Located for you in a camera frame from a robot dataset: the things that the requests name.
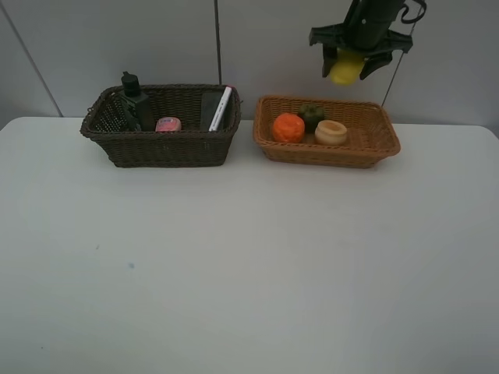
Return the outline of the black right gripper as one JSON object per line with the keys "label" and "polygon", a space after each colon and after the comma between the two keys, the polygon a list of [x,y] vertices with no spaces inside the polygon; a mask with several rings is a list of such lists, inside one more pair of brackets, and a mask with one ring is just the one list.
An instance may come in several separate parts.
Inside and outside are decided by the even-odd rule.
{"label": "black right gripper", "polygon": [[391,30],[389,23],[359,23],[354,26],[338,23],[313,27],[310,31],[310,46],[315,44],[322,44],[323,48],[323,78],[329,76],[337,63],[338,48],[373,55],[365,60],[359,74],[359,79],[364,80],[378,69],[391,64],[393,55],[390,51],[408,53],[412,48],[412,37]]}

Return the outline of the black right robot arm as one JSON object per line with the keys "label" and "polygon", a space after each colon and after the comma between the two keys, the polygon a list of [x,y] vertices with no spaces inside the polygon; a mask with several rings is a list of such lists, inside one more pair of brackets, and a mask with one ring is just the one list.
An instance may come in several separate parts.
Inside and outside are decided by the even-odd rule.
{"label": "black right robot arm", "polygon": [[391,29],[408,12],[403,1],[353,1],[342,23],[312,28],[310,45],[322,45],[322,76],[350,84],[389,65],[394,51],[409,52],[412,37]]}

